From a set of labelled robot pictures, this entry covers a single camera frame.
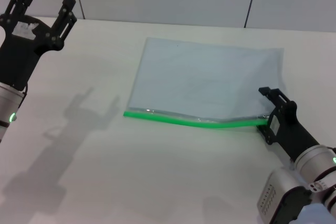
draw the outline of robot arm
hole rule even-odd
[[[321,202],[336,217],[336,154],[320,145],[298,122],[297,105],[279,89],[260,88],[274,105],[267,125],[257,126],[267,144],[279,143],[306,181],[287,170],[273,171],[261,193],[258,210],[265,224],[288,224],[311,202]]]
[[[38,60],[47,51],[59,51],[77,21],[72,13],[75,0],[63,0],[50,28],[41,20],[25,15],[33,0],[10,0],[0,26],[6,38],[0,47],[0,141],[24,100],[28,80]]]

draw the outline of green indicator light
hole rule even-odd
[[[15,116],[15,113],[13,113],[13,114],[10,116],[10,118],[9,118],[9,122],[10,122],[10,123],[12,122],[14,116]]]

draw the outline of white table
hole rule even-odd
[[[281,162],[253,127],[122,116],[147,37],[284,48],[299,121],[336,146],[336,34],[79,20],[62,51],[42,56],[0,145],[0,223],[257,223]]]

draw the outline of clear plastic bag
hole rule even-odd
[[[283,49],[147,39],[124,116],[197,127],[266,124],[260,87],[285,87]]]

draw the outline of vent grille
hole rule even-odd
[[[268,188],[266,189],[266,192],[260,201],[260,208],[261,212],[266,215],[268,212],[269,207],[271,206],[271,203],[276,196],[276,191],[274,189],[274,186],[272,184],[269,184]]]

